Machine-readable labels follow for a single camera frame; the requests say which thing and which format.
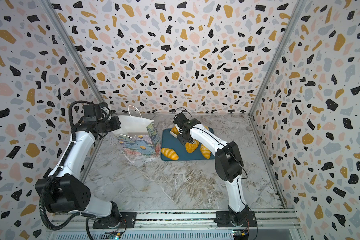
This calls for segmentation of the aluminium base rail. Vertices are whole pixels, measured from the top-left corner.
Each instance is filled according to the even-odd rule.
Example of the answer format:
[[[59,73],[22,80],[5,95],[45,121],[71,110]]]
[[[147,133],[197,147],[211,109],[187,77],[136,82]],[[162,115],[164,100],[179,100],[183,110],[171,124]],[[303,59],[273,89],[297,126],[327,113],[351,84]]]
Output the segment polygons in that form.
[[[86,240],[86,226],[95,240],[303,240],[304,233],[292,209],[253,209],[244,223],[229,223],[224,210],[123,211],[114,229],[73,219],[60,231],[48,232],[48,240]]]

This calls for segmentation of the large seeded oval loaf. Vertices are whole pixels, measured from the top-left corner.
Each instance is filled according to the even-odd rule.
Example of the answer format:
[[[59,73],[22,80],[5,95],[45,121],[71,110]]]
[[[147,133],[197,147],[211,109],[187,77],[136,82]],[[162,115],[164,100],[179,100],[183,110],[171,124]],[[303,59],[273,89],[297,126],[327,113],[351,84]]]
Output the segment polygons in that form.
[[[188,153],[193,153],[199,146],[199,141],[193,141],[192,143],[186,143],[185,148]]]

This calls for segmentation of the striped croissant roll left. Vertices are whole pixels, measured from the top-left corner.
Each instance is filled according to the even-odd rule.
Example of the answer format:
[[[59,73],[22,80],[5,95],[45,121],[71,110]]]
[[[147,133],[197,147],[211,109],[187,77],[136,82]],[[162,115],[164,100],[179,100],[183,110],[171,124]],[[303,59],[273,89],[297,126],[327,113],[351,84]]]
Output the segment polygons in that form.
[[[161,153],[170,160],[177,161],[179,159],[178,154],[173,149],[162,148]]]

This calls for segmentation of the striped croissant roll right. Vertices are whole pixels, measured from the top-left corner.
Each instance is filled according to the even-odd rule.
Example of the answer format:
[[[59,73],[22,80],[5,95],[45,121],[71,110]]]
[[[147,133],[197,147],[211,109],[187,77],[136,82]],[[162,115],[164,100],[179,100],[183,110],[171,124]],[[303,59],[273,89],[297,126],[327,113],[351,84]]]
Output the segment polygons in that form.
[[[205,159],[209,160],[211,158],[211,151],[203,144],[201,144],[200,151]]]

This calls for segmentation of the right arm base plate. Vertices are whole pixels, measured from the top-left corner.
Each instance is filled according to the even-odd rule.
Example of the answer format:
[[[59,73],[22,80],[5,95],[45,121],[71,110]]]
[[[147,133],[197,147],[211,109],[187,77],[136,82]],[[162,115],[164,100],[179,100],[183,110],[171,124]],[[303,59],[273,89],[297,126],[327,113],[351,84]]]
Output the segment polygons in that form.
[[[246,228],[256,227],[257,221],[253,211],[242,211],[234,213],[233,211],[217,211],[214,222],[219,228]]]

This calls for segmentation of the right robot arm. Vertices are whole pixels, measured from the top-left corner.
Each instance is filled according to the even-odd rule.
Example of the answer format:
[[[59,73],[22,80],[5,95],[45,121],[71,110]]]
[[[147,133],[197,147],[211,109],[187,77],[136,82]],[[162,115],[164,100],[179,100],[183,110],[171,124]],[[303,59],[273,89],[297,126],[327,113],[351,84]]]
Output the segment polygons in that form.
[[[177,115],[174,124],[179,131],[177,139],[183,145],[195,140],[214,155],[216,173],[225,182],[228,191],[229,221],[237,227],[245,224],[250,210],[243,195],[244,164],[238,145],[218,138],[197,119],[189,120]]]

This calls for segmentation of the striped croissant roll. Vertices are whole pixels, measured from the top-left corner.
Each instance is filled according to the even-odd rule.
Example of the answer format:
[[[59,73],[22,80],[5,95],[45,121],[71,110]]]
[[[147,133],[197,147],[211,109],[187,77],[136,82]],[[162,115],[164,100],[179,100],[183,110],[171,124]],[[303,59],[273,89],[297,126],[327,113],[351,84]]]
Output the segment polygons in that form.
[[[178,154],[173,149],[162,148],[161,153],[170,160],[177,161],[179,159]]]
[[[200,151],[205,159],[209,160],[211,158],[211,151],[203,144],[201,144]]]

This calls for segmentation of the striped round bun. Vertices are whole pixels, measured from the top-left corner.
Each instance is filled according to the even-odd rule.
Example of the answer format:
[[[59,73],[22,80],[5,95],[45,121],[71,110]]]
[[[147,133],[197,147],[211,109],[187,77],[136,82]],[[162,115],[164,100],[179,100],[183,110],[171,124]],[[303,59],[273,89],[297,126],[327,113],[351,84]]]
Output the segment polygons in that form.
[[[171,129],[171,134],[177,136],[179,134],[179,130],[177,129],[176,126],[172,127]]]

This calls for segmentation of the floral paper gift bag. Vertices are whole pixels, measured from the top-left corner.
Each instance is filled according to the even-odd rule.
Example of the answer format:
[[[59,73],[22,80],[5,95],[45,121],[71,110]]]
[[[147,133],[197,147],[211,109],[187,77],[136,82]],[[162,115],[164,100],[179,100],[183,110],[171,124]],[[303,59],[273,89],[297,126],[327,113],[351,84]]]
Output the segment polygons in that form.
[[[119,115],[121,127],[113,134],[128,155],[158,156],[161,150],[161,138],[153,120],[139,115]]]

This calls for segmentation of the teal plastic tray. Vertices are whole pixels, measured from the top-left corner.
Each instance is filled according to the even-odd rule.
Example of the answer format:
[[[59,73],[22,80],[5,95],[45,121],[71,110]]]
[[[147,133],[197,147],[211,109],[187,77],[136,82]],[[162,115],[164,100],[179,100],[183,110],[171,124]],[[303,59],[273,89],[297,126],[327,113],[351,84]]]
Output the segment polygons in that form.
[[[201,144],[193,153],[186,151],[185,145],[182,145],[179,140],[171,135],[171,129],[164,129],[162,133],[162,148],[173,149],[179,156],[178,161],[202,161],[206,159],[201,152]]]

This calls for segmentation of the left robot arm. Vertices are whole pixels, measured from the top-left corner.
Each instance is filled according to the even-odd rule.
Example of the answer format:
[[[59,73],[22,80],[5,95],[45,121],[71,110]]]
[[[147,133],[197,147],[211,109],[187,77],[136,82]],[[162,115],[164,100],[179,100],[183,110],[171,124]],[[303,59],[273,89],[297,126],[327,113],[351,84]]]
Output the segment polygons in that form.
[[[41,220],[48,229],[60,230],[76,216],[97,220],[109,228],[121,223],[122,215],[116,203],[94,197],[80,180],[81,168],[95,141],[120,127],[118,116],[75,124],[64,155],[48,176],[37,180],[35,185],[40,196]]]

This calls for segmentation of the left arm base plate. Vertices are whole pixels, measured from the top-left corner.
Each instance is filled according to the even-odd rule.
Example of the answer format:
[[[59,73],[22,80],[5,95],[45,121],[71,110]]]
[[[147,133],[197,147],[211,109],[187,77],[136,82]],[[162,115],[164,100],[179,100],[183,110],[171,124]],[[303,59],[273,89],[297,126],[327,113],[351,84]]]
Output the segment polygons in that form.
[[[93,229],[133,229],[135,227],[137,212],[121,212],[118,216],[108,216],[96,219]]]

